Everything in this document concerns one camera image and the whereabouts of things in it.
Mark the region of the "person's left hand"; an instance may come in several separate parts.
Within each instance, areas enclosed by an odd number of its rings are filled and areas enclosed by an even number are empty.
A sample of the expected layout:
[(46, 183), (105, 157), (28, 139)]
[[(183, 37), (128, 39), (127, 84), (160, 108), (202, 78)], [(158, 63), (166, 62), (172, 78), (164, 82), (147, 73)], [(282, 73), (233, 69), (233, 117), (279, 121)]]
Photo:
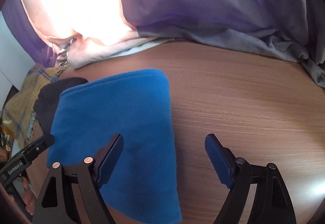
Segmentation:
[(25, 177), (22, 177), (22, 180), (23, 180), (23, 188), (24, 188), (24, 194), (22, 200), (25, 203), (25, 210), (30, 215), (33, 215), (36, 207), (36, 196), (29, 186), (29, 181)]

